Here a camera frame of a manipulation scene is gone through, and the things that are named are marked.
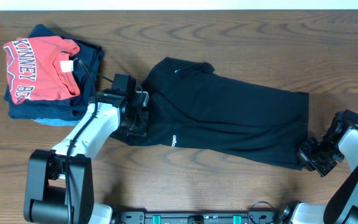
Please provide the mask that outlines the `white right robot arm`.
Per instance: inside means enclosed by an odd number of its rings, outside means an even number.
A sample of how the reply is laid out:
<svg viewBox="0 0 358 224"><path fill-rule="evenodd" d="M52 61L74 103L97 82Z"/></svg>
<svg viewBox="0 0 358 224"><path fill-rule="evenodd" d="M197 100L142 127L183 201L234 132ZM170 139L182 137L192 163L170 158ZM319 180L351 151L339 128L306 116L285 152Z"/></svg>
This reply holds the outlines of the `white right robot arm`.
<svg viewBox="0 0 358 224"><path fill-rule="evenodd" d="M308 170L322 177L342 161L347 161L351 173L327 204L292 202L274 223L358 223L358 113L337 112L322 139L307 140L298 155Z"/></svg>

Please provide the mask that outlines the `black t-shirt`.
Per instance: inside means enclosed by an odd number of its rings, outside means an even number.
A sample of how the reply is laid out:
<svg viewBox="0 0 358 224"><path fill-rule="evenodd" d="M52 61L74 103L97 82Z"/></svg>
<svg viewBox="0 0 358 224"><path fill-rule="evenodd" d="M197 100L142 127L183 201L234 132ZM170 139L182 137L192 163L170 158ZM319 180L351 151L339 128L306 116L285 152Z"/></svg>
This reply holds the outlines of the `black t-shirt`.
<svg viewBox="0 0 358 224"><path fill-rule="evenodd" d="M167 57L143 81L150 99L145 136L116 135L130 146L209 149L300 169L310 97L222 77L207 62Z"/></svg>

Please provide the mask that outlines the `folded red printed t-shirt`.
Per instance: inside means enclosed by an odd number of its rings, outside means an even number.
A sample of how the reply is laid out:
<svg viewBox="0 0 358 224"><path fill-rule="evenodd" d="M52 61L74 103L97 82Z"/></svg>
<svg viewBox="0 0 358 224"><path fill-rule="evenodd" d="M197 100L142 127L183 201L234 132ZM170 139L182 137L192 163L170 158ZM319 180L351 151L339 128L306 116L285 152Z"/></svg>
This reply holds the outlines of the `folded red printed t-shirt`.
<svg viewBox="0 0 358 224"><path fill-rule="evenodd" d="M70 39L19 37L3 45L7 84L15 105L29 101L67 100L80 95L70 57L80 47Z"/></svg>

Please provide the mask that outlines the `folded navy t-shirt stack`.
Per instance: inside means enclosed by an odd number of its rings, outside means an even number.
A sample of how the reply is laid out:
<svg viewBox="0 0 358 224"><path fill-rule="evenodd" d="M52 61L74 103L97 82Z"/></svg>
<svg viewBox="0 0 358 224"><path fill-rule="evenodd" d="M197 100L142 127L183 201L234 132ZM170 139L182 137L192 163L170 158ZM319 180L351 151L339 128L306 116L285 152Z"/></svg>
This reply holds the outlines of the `folded navy t-shirt stack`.
<svg viewBox="0 0 358 224"><path fill-rule="evenodd" d="M42 24L38 24L34 27L28 37L22 38L49 37L55 35L57 34L49 28ZM73 61L73 76L80 89L80 95L67 100L26 100L19 105L15 105L11 99L7 84L4 99L9 103L8 115L12 119L48 118L76 121L81 119L86 113L88 102L94 95L91 89L96 82L96 75L94 73L87 75L82 69L82 66L85 65L93 70L98 70L104 57L104 52L98 45L89 44L82 40L71 39L60 35L57 36L63 39L73 40L80 47L80 51L70 57L70 60Z"/></svg>

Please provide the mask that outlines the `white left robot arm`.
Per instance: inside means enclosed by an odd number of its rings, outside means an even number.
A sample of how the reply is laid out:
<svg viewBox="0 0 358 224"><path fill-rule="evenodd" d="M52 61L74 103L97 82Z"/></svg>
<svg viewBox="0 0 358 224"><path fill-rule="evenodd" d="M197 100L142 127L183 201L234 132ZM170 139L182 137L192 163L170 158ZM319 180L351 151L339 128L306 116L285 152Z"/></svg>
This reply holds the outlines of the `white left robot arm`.
<svg viewBox="0 0 358 224"><path fill-rule="evenodd" d="M114 210L94 201L92 161L112 134L146 131L146 91L96 94L71 133L28 162L24 218L31 223L115 223Z"/></svg>

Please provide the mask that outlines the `folded light blue garment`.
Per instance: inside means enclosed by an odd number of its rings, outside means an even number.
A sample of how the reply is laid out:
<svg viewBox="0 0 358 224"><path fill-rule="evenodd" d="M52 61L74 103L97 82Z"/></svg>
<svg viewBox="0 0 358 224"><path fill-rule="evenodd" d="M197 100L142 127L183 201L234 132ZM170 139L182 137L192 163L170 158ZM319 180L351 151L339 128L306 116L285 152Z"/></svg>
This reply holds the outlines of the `folded light blue garment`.
<svg viewBox="0 0 358 224"><path fill-rule="evenodd" d="M48 119L48 118L37 118L34 119L36 123L47 125L47 126L76 126L80 121L66 121L62 119Z"/></svg>

